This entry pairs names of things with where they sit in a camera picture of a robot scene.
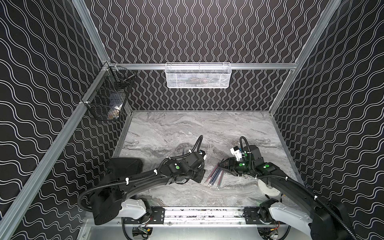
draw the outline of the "aluminum frame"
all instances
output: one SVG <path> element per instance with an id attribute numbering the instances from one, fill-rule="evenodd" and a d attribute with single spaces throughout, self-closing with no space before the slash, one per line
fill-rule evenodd
<path id="1" fill-rule="evenodd" d="M 283 138 L 283 135 L 280 132 L 279 126 L 277 126 L 277 123 L 276 123 L 276 120 L 275 120 L 274 116 L 270 115 L 270 117 L 271 117 L 271 122 L 272 122 L 272 124 L 275 127 L 275 130 L 277 132 L 277 136 L 279 136 L 280 142 L 283 145 L 283 149 L 284 149 L 285 155 L 287 156 L 288 161 L 291 164 L 291 167 L 293 169 L 293 172 L 295 173 L 297 181 L 305 186 L 303 180 L 301 179 L 299 170 L 297 169 L 297 167 L 295 165 L 295 161 L 293 160 L 293 158 L 291 156 L 291 152 L 289 151 L 289 149 L 287 147 L 287 144 L 285 143 L 285 140 Z"/>
<path id="2" fill-rule="evenodd" d="M 244 207 L 164 207 L 164 224 L 147 227 L 275 227 L 274 224 L 246 224 Z M 84 227 L 121 227 L 121 218 L 95 225 L 93 216 L 86 215 Z M 125 224 L 137 227 L 140 224 Z"/>
<path id="3" fill-rule="evenodd" d="M 327 3 L 326 7 L 324 8 L 323 12 L 319 17 L 319 20 L 317 21 L 316 26 L 314 27 L 311 35 L 309 36 L 307 42 L 305 43 L 303 50 L 300 52 L 299 57 L 296 60 L 296 63 L 297 63 L 296 69 L 294 71 L 291 71 L 288 74 L 287 78 L 285 79 L 277 96 L 275 97 L 275 100 L 273 101 L 270 107 L 269 112 L 272 115 L 276 113 L 276 110 L 280 106 L 280 103 L 283 101 L 285 94 L 288 92 L 293 81 L 296 79 L 297 74 L 299 74 L 299 72 L 303 68 L 303 65 L 305 64 L 313 48 L 319 41 L 325 28 L 328 26 L 329 21 L 331 20 L 333 14 L 339 7 L 340 3 L 341 3 L 341 0 L 329 0 L 329 2 Z"/>
<path id="4" fill-rule="evenodd" d="M 96 76 L 95 80 L 85 93 L 83 100 L 89 100 L 97 85 L 102 81 L 104 74 L 108 71 L 108 65 L 104 64 L 103 68 Z M 49 147 L 39 164 L 29 177 L 20 193 L 17 195 L 15 201 L 12 203 L 8 211 L 5 213 L 0 224 L 0 240 L 9 240 L 20 221 L 27 212 L 32 201 L 35 199 L 41 186 L 43 185 L 48 174 L 51 172 L 60 154 L 63 152 L 64 147 L 67 145 L 69 139 L 74 133 L 83 118 L 87 107 L 80 102 L 73 111 L 70 118 L 64 124 L 59 134 L 56 136 L 52 145 Z"/>
<path id="5" fill-rule="evenodd" d="M 165 63 L 118 63 L 111 64 L 129 70 L 165 70 Z M 232 70 L 296 69 L 296 63 L 231 63 Z"/>
<path id="6" fill-rule="evenodd" d="M 101 41 L 100 35 L 96 29 L 96 26 L 91 18 L 91 14 L 85 4 L 84 0 L 72 0 L 73 5 L 75 6 L 77 13 L 80 16 L 81 21 L 83 22 L 84 28 L 87 31 L 89 38 L 96 50 L 96 53 L 102 63 L 110 62 L 107 51 L 105 50 L 104 44 Z"/>
<path id="7" fill-rule="evenodd" d="M 113 151 L 112 158 L 116 158 L 116 157 L 120 156 L 121 149 L 122 149 L 122 146 L 124 144 L 125 137 L 127 136 L 127 133 L 128 133 L 128 130 L 129 130 L 129 126 L 131 125 L 131 122 L 132 122 L 132 113 L 133 113 L 133 111 L 132 111 L 131 106 L 129 105 L 129 103 L 127 103 L 125 105 L 124 109 L 127 112 L 128 116 L 127 116 L 127 119 L 125 120 L 124 126 L 123 126 L 123 128 L 121 130 L 121 134 L 120 134 L 118 143 L 116 144 L 116 148 Z"/>

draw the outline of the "white wire basket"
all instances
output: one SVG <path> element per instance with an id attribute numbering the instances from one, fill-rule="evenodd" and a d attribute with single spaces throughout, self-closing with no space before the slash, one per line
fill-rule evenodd
<path id="1" fill-rule="evenodd" d="M 166 63 L 169 88 L 227 88 L 230 63 Z"/>

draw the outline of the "black wallpaper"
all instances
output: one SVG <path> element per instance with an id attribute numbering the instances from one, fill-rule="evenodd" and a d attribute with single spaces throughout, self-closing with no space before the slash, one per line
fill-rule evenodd
<path id="1" fill-rule="evenodd" d="M 0 0 L 0 219 L 101 65 L 70 0 Z"/>
<path id="2" fill-rule="evenodd" d="M 384 1 L 343 0 L 275 119 L 304 183 L 384 239 Z"/>
<path id="3" fill-rule="evenodd" d="M 291 63 L 327 0 L 85 0 L 114 63 Z"/>
<path id="4" fill-rule="evenodd" d="M 97 121 L 85 114 L 12 239 L 77 238 L 85 215 L 77 197 L 105 175 L 126 117 Z"/>
<path id="5" fill-rule="evenodd" d="M 233 70 L 228 88 L 176 89 L 167 87 L 164 71 L 139 71 L 128 101 L 135 110 L 267 111 L 288 72 Z"/>

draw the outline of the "black wire basket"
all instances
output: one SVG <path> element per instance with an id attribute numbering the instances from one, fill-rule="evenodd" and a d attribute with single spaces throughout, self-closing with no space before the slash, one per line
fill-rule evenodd
<path id="1" fill-rule="evenodd" d="M 115 88 L 117 90 L 131 86 L 137 77 L 138 71 L 132 71 L 121 66 L 111 66 Z"/>
<path id="2" fill-rule="evenodd" d="M 134 77 L 124 80 L 105 76 L 94 91 L 92 100 L 84 104 L 96 120 L 118 120 L 127 103 L 127 88 L 133 80 Z"/>

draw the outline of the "marble tabletop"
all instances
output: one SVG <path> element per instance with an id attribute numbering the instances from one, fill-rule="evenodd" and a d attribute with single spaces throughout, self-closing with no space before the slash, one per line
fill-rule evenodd
<path id="1" fill-rule="evenodd" d="M 187 152 L 203 135 L 202 150 L 207 154 L 202 183 L 170 184 L 144 191 L 140 197 L 159 206 L 258 206 L 266 200 L 250 176 L 225 174 L 218 190 L 205 180 L 218 161 L 231 157 L 230 149 L 245 136 L 249 144 L 259 147 L 265 162 L 273 162 L 296 179 L 267 112 L 133 112 L 133 118 L 120 157 L 143 160 L 143 171 L 151 170 L 166 156 Z M 287 205 L 295 206 L 283 197 Z"/>

